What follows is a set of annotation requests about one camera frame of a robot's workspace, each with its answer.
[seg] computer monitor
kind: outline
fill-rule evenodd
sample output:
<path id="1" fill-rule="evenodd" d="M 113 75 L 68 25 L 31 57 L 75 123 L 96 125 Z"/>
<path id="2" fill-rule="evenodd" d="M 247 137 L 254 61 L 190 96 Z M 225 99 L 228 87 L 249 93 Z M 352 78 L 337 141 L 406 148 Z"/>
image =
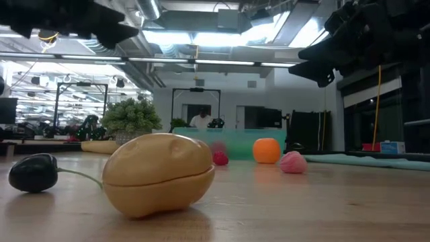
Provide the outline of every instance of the computer monitor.
<path id="1" fill-rule="evenodd" d="M 282 128 L 282 111 L 261 108 L 258 111 L 257 125 L 261 128 Z"/>
<path id="2" fill-rule="evenodd" d="M 0 98 L 0 124 L 15 124 L 17 98 Z"/>

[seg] eggplant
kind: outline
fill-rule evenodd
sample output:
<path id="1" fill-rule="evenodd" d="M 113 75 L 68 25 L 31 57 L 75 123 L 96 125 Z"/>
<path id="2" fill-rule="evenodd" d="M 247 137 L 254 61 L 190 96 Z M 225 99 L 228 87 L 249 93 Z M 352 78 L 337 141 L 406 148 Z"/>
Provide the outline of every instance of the eggplant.
<path id="1" fill-rule="evenodd" d="M 58 181 L 58 172 L 75 173 L 95 181 L 100 181 L 80 173 L 57 167 L 56 158 L 51 154 L 30 155 L 18 161 L 9 172 L 9 184 L 23 192 L 38 193 L 53 187 Z"/>

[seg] green stem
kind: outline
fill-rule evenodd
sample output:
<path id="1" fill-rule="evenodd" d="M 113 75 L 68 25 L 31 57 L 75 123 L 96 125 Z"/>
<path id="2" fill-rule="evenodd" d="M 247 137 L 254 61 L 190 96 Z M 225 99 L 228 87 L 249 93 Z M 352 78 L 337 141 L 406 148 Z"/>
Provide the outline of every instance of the green stem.
<path id="1" fill-rule="evenodd" d="M 100 181 L 97 181 L 95 178 L 90 177 L 87 174 L 84 174 L 84 173 L 81 173 L 81 172 L 78 172 L 78 171 L 71 171 L 71 170 L 63 169 L 63 168 L 57 168 L 56 170 L 57 170 L 57 172 L 68 172 L 68 173 L 73 173 L 73 174 L 77 174 L 77 175 L 82 175 L 83 177 L 86 177 L 86 178 L 88 178 L 90 180 L 93 180 L 97 185 L 99 185 L 100 189 L 103 189 L 103 184 L 101 184 Z"/>

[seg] potted plant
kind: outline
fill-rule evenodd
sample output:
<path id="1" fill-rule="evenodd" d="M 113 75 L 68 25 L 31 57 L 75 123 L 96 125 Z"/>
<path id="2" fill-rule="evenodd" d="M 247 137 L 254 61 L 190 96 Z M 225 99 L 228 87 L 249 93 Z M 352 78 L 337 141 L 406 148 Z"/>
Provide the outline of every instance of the potted plant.
<path id="1" fill-rule="evenodd" d="M 132 98 L 108 104 L 105 116 L 101 119 L 103 127 L 116 136 L 119 145 L 133 138 L 161 129 L 161 119 L 154 105 L 147 99 L 136 101 Z"/>
<path id="2" fill-rule="evenodd" d="M 172 133 L 174 128 L 181 128 L 181 127 L 186 127 L 186 126 L 188 126 L 188 124 L 182 118 L 174 118 L 170 122 L 169 133 Z"/>

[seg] potato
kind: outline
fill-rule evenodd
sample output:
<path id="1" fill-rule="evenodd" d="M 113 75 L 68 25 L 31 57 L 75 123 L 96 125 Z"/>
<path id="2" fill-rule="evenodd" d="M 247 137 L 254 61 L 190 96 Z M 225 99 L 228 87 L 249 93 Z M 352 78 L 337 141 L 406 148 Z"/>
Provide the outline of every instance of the potato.
<path id="1" fill-rule="evenodd" d="M 209 147 L 176 134 L 146 134 L 131 140 L 103 170 L 109 201 L 131 218 L 187 208 L 206 193 L 213 179 Z"/>

